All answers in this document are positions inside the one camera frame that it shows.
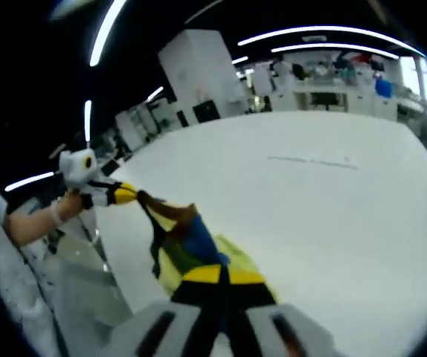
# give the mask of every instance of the white table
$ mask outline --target white table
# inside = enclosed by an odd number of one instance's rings
[[[332,112],[217,120],[167,134],[113,176],[195,202],[347,356],[403,356],[427,331],[427,152],[402,124]],[[97,221],[131,309],[165,299],[138,203],[98,208]]]

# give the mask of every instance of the white wristband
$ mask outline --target white wristband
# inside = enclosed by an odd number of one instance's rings
[[[57,212],[57,205],[58,205],[58,201],[53,201],[50,205],[50,213],[51,213],[51,218],[53,219],[53,222],[55,222],[55,225],[57,227],[61,226],[63,224],[63,221],[61,220],[60,216],[58,215]]]

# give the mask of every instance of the human arm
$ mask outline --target human arm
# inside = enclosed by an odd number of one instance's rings
[[[55,209],[63,222],[78,216],[83,211],[80,194],[67,192]],[[3,226],[13,244],[20,247],[46,236],[57,227],[57,223],[48,207],[32,214],[12,213],[5,217]]]

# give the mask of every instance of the ceiling light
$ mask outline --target ceiling light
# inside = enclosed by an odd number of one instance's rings
[[[390,52],[385,52],[381,50],[376,50],[375,48],[358,46],[358,45],[346,45],[344,43],[310,43],[307,45],[293,45],[286,47],[273,48],[272,52],[282,52],[282,51],[292,51],[292,50],[301,50],[305,48],[347,48],[350,50],[371,52],[373,54],[380,54],[381,56],[392,58],[393,60],[398,60],[399,56],[391,54]]]
[[[220,4],[223,0],[216,0],[214,2],[211,2],[209,5],[207,5],[206,7],[203,7],[202,9],[200,9],[199,11],[197,11],[196,13],[194,13],[191,17],[189,17],[187,20],[185,20],[184,25],[188,24],[189,22],[191,22],[192,20],[194,20],[196,17],[202,15],[205,11],[207,11],[208,9],[211,9],[212,7],[214,7],[217,4]]]
[[[66,148],[66,144],[61,144],[61,145],[59,145],[51,154],[50,154],[50,156],[48,156],[48,158],[49,159],[52,159],[52,158],[54,158],[55,156],[57,156],[58,155],[58,153],[60,152],[60,151],[62,151],[63,149],[65,149]]]
[[[115,20],[125,3],[126,0],[114,0],[106,13],[106,16],[104,16],[103,23],[101,24],[100,30],[96,36],[96,41],[94,42],[93,51],[91,51],[91,59],[89,60],[89,65],[91,67],[94,67],[99,63],[101,52],[103,52],[103,47],[106,43],[111,27],[115,23]]]
[[[46,179],[47,177],[52,177],[55,173],[52,171],[50,173],[43,173],[42,175],[37,175],[37,176],[33,176],[33,177],[29,177],[26,178],[25,180],[21,180],[18,182],[15,182],[13,184],[9,184],[6,188],[5,188],[5,192],[9,192],[11,190],[15,190],[16,188],[19,188],[21,186],[23,186],[24,184],[30,184],[31,182],[35,182],[41,179]]]
[[[413,51],[420,56],[424,56],[422,52],[413,48],[410,45],[407,45],[405,42],[399,41],[398,39],[394,39],[392,37],[382,35],[381,33],[377,33],[369,30],[362,30],[361,28],[348,28],[344,26],[305,26],[301,28],[287,28],[284,30],[278,30],[273,32],[264,33],[263,35],[251,37],[249,39],[244,39],[243,41],[238,42],[239,46],[247,45],[248,43],[260,41],[261,39],[268,39],[269,37],[286,35],[288,33],[298,33],[298,32],[310,32],[310,31],[341,31],[341,32],[352,32],[352,33],[360,33],[361,35],[376,37],[377,39],[383,39],[385,41],[394,43],[402,48],[406,48],[410,51]]]
[[[74,11],[80,9],[85,6],[89,2],[94,0],[62,0],[56,1],[59,4],[55,7],[50,15],[51,20],[61,19],[66,17],[67,15],[72,14]]]
[[[240,57],[240,58],[237,58],[237,59],[234,59],[233,61],[231,61],[231,64],[236,65],[237,63],[245,62],[247,59],[248,59],[247,56]]]
[[[150,102],[154,97],[161,93],[164,90],[164,87],[157,88],[153,93],[149,94],[149,97],[147,97],[147,102]]]
[[[85,141],[89,143],[91,140],[91,121],[90,118],[92,116],[92,102],[87,100],[85,102]]]

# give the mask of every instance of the white pillar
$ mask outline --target white pillar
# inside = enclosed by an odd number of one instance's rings
[[[419,92],[420,92],[420,98],[423,102],[426,101],[425,96],[425,83],[423,81],[423,70],[422,70],[422,64],[420,63],[420,57],[414,56],[414,62],[415,62],[415,69],[417,70],[417,76],[419,79]]]
[[[238,103],[246,101],[245,94],[218,31],[182,31],[158,58],[190,125],[198,123],[192,107],[206,100],[215,102],[221,118],[242,114]]]

